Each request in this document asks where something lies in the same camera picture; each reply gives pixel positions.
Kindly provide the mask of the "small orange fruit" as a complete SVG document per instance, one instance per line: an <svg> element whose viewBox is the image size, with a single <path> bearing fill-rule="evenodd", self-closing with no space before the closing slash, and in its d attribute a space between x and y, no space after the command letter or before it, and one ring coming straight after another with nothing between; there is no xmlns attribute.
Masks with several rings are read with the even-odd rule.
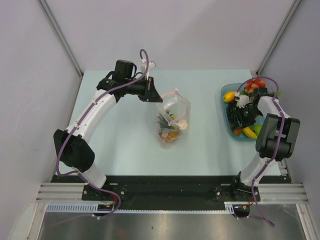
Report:
<svg viewBox="0 0 320 240"><path fill-rule="evenodd" d="M240 136L242 134L242 128L237 128L233 131L236 136Z"/></svg>

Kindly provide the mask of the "orange toy pineapple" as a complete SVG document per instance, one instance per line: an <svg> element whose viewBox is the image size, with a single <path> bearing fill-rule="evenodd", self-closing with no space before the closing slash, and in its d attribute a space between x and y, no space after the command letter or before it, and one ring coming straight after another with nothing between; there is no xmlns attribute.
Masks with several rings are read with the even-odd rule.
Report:
<svg viewBox="0 0 320 240"><path fill-rule="evenodd" d="M175 115L170 113L170 110L166 110L165 113L169 117L169 121L162 114L157 114L158 136L163 144L168 144L178 139L180 131L177 126L169 125L170 121L176 119Z"/></svg>

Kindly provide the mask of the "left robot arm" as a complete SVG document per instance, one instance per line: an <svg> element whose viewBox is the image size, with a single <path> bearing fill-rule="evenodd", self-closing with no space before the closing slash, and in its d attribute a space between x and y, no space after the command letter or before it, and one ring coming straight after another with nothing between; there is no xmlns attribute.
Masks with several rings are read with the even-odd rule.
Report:
<svg viewBox="0 0 320 240"><path fill-rule="evenodd" d="M114 70L98 83L82 114L65 130L57 129L53 134L56 165L64 163L72 168L73 174L79 174L94 186L93 194L100 200L110 196L111 188L105 184L106 176L94 163L95 153L89 145L90 139L106 113L125 95L138 96L139 100L147 103L163 101L150 76L150 70L155 66L154 61L142 59L141 72L138 73L133 62L118 60Z"/></svg>

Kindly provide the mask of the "clear zip top bag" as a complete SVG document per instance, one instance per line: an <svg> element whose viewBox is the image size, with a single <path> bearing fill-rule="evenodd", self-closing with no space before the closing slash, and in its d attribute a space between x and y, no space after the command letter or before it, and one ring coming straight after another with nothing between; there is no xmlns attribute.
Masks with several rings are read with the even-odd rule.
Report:
<svg viewBox="0 0 320 240"><path fill-rule="evenodd" d="M161 95L157 106L156 132L163 148L171 148L190 127L191 103L177 89Z"/></svg>

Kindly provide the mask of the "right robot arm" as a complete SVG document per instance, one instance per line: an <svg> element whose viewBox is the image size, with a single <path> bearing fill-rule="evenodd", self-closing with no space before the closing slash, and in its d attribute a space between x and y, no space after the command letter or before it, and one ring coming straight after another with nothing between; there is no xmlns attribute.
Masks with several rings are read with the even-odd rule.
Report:
<svg viewBox="0 0 320 240"><path fill-rule="evenodd" d="M234 100L232 130L252 126L257 116L264 119L255 142L256 154L230 187L233 200L246 201L256 196L258 184L270 167L293 154L301 123L285 113L278 97L265 87L255 89L252 96L236 92Z"/></svg>

